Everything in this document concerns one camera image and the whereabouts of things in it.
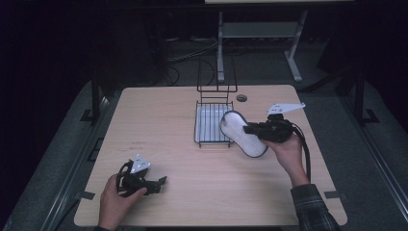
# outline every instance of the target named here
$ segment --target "sleeve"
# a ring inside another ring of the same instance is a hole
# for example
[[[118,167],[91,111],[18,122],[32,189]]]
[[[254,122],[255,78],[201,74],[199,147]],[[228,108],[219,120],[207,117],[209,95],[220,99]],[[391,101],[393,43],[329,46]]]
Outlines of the sleeve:
[[[301,185],[291,189],[300,230],[341,230],[329,213],[316,185]]]
[[[95,226],[92,231],[109,231],[109,230],[105,228],[101,228],[99,226]]]

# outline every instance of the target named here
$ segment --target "human hand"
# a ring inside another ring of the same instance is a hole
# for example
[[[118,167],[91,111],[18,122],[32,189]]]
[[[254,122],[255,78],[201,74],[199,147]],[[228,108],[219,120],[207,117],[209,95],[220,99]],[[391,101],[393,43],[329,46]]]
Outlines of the human hand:
[[[116,190],[117,174],[111,176],[101,194],[98,226],[108,230],[116,230],[130,208],[141,198],[147,188],[142,188],[128,197],[122,197]]]
[[[302,143],[296,134],[282,143],[262,142],[275,152],[279,164],[288,172],[293,187],[310,184],[302,164]]]

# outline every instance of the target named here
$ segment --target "white tag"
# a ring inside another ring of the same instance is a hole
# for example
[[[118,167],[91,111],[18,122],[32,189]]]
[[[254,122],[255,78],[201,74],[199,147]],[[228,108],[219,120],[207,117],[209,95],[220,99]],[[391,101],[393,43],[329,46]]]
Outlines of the white tag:
[[[269,115],[283,114],[306,107],[306,104],[273,104],[267,111]]]
[[[145,170],[150,167],[150,163],[143,159],[141,155],[136,155],[135,160],[133,160],[133,166],[130,173],[136,173],[141,170]]]

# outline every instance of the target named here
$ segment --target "white sneaker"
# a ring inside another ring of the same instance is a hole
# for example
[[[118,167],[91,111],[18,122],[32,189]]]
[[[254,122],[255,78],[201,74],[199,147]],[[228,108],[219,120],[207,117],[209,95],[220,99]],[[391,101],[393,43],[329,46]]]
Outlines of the white sneaker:
[[[236,111],[226,112],[219,122],[221,132],[236,142],[243,153],[249,157],[260,157],[267,152],[268,146],[256,135],[246,134],[243,127],[247,125],[245,118]]]

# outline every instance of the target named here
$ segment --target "wire rack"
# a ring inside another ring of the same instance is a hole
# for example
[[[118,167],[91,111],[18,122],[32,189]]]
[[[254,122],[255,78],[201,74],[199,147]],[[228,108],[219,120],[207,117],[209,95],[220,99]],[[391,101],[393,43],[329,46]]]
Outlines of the wire rack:
[[[197,91],[200,100],[197,100],[195,107],[194,140],[200,146],[220,143],[229,145],[232,142],[219,129],[224,114],[234,110],[233,102],[228,102],[229,93],[238,91],[233,57],[229,63],[229,71],[205,70],[204,63],[201,59],[199,61]]]

